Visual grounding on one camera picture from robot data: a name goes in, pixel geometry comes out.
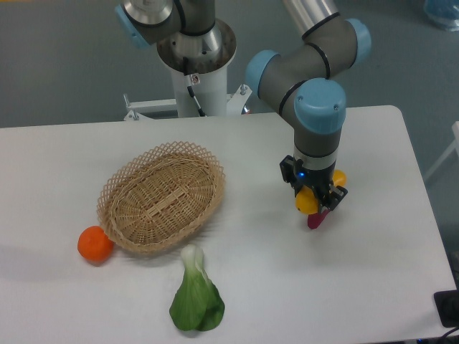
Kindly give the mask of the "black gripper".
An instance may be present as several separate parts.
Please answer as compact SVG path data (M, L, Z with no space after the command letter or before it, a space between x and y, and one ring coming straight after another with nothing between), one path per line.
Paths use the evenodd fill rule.
M308 215L307 226L309 229L317 229L331 210L334 210L347 195L333 187L333 173L336 163L321 170L311 170L303 165L301 159L296 160L292 156L286 156L280 162L280 171L284 182L289 183L294 190L295 196L303 186L313 191L318 200L319 210Z

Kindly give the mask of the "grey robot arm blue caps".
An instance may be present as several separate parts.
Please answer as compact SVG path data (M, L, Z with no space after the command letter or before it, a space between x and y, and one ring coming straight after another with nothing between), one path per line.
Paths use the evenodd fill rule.
M318 228L346 196L336 169L346 94L333 77L366 59L372 38L356 19L344 19L332 1L286 1L301 46L288 56L258 52L245 86L294 131L294 151L280 162L296 208ZM227 115L227 66L236 52L232 29L213 1L122 1L115 14L139 48L155 46L168 67L180 117Z

